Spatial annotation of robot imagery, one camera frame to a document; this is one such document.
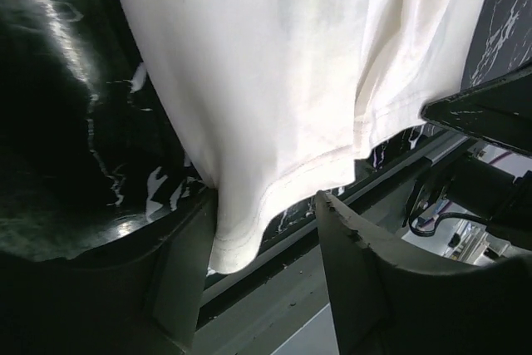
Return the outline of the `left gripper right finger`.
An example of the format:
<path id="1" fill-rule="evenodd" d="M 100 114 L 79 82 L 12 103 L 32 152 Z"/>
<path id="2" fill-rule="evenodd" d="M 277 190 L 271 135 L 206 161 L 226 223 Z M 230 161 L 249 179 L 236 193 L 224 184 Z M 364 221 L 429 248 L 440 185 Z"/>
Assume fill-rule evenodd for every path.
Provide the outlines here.
<path id="1" fill-rule="evenodd" d="M 530 353 L 529 255 L 469 265 L 407 243 L 329 193 L 315 205 L 340 353 Z"/>

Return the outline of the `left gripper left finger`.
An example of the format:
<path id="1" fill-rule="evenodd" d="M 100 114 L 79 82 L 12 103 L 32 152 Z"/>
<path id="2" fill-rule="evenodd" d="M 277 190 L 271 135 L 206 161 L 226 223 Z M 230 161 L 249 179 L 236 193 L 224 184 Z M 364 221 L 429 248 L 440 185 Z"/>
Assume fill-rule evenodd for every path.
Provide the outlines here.
<path id="1" fill-rule="evenodd" d="M 2 353 L 191 353 L 216 211 L 214 195 L 186 200 L 70 261 L 3 254 Z"/>

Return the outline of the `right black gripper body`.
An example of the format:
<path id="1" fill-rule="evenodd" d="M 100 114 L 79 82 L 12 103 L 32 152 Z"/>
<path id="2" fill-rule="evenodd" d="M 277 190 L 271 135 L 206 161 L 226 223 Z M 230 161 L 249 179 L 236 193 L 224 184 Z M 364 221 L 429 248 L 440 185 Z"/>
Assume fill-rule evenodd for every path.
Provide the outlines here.
<path id="1" fill-rule="evenodd" d="M 406 202 L 405 226 L 418 237 L 431 237 L 458 212 L 437 203 L 448 200 L 471 213 L 465 219 L 518 247 L 531 246 L 531 172 L 516 177 L 485 162 L 483 142 L 464 141 L 431 163 L 416 179 Z"/>

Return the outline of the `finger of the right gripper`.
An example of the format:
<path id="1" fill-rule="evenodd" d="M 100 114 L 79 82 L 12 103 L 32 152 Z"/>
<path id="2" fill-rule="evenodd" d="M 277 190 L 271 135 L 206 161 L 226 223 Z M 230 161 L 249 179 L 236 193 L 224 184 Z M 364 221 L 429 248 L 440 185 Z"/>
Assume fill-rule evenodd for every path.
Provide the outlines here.
<path id="1" fill-rule="evenodd" d="M 531 150 L 531 68 L 423 106 L 421 118 L 511 151 Z"/>

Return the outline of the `white coca-cola t-shirt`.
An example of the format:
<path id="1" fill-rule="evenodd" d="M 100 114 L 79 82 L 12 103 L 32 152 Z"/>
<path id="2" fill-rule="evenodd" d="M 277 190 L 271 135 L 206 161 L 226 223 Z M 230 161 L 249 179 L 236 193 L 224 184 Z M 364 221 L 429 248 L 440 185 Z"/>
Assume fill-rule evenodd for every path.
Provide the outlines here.
<path id="1" fill-rule="evenodd" d="M 120 0 L 158 97 L 218 191 L 209 266 L 459 91 L 484 0 Z"/>

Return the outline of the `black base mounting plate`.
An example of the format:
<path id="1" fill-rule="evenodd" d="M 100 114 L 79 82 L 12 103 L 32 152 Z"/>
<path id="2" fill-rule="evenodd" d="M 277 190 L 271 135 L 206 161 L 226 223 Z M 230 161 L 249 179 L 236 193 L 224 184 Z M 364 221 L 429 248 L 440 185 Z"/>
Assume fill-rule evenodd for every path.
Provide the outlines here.
<path id="1" fill-rule="evenodd" d="M 367 173 L 341 199 L 371 222 L 403 234 L 404 208 L 416 178 L 465 142 L 457 134 L 438 133 Z M 308 217 L 246 270 L 210 286 L 199 324 L 195 354 L 336 354 L 316 220 Z"/>

